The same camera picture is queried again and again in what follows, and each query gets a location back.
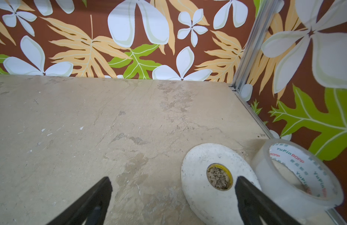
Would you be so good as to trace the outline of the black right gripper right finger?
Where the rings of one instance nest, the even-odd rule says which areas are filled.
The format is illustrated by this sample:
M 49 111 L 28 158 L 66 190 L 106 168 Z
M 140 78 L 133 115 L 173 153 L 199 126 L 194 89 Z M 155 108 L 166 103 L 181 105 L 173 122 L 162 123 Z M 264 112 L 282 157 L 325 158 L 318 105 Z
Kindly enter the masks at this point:
M 245 225 L 299 225 L 247 178 L 239 176 L 235 185 L 238 210 Z

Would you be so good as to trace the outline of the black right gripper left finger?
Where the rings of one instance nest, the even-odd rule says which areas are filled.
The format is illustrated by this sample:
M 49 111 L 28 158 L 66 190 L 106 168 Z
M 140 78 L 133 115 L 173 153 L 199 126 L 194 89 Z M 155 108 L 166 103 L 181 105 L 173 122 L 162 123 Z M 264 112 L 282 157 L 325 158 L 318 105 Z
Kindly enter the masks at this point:
M 48 224 L 102 225 L 110 204 L 111 194 L 111 181 L 109 177 L 104 177 Z

